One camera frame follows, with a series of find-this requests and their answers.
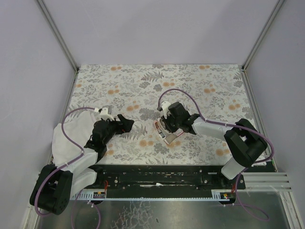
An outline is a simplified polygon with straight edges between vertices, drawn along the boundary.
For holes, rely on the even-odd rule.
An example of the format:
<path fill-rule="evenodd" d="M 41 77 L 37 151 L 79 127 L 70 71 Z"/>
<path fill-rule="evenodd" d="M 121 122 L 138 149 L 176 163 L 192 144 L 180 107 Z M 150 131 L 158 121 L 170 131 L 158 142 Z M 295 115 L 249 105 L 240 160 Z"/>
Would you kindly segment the pink small object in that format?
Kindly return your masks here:
<path fill-rule="evenodd" d="M 154 122 L 154 127 L 155 127 L 155 129 L 156 129 L 156 131 L 157 131 L 159 137 L 160 137 L 161 139 L 165 139 L 165 138 L 166 138 L 166 135 L 164 134 L 164 132 L 163 132 L 162 128 L 160 127 L 158 121 L 155 121 L 155 122 Z"/>

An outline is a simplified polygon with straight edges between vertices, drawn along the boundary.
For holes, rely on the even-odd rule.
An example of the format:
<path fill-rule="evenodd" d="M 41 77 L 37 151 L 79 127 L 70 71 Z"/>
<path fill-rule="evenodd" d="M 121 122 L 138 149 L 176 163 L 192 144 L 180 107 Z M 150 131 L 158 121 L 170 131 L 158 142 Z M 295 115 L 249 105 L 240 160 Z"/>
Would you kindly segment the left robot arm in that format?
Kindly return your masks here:
<path fill-rule="evenodd" d="M 108 142 L 130 132 L 133 124 L 122 114 L 102 114 L 96 120 L 89 111 L 58 124 L 53 132 L 53 163 L 42 168 L 30 196 L 36 213 L 61 214 L 73 195 L 96 181 L 97 172 L 91 166 L 104 157 Z"/>

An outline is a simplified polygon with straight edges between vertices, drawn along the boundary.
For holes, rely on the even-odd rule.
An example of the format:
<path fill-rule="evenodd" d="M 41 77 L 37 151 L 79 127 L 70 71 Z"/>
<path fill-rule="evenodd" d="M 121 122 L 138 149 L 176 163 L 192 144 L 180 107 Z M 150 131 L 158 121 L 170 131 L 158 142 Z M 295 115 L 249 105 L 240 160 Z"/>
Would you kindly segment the red white staple box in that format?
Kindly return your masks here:
<path fill-rule="evenodd" d="M 173 142 L 177 137 L 181 136 L 183 133 L 184 133 L 183 130 L 178 129 L 176 132 L 170 133 L 170 134 L 164 139 L 164 142 L 165 142 L 167 145 L 170 145 L 171 142 Z"/>

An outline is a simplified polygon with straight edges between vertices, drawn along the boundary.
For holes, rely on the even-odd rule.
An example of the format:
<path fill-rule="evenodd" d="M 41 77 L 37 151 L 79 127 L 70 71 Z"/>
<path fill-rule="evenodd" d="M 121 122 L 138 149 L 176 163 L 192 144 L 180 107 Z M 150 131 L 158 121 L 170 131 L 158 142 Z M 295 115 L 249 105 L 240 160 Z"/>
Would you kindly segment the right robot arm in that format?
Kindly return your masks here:
<path fill-rule="evenodd" d="M 232 158 L 222 167 L 221 173 L 228 180 L 234 179 L 249 168 L 266 150 L 267 142 L 246 119 L 240 119 L 234 127 L 203 120 L 199 114 L 189 114 L 180 102 L 165 101 L 157 108 L 163 112 L 161 125 L 169 133 L 182 130 L 193 135 L 206 135 L 225 141 Z"/>

